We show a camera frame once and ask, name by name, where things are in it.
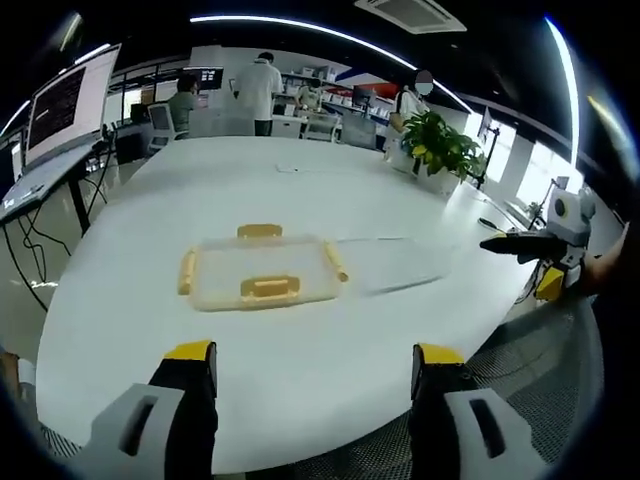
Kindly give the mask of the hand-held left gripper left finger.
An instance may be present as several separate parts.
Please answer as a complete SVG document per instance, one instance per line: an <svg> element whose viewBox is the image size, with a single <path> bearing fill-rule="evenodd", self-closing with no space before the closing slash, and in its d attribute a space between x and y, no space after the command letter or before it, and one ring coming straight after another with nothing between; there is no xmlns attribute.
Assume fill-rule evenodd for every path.
<svg viewBox="0 0 640 480"><path fill-rule="evenodd" d="M93 420L82 477L212 478L216 398L216 343L175 347L147 383L129 387Z"/></svg>

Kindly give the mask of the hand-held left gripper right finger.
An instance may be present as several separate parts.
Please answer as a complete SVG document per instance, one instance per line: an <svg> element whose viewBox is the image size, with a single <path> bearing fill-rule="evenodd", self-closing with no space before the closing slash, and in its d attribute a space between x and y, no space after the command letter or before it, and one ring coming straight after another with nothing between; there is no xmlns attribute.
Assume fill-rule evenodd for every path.
<svg viewBox="0 0 640 480"><path fill-rule="evenodd" d="M413 346L409 436L413 479L538 479L532 430L455 350Z"/></svg>

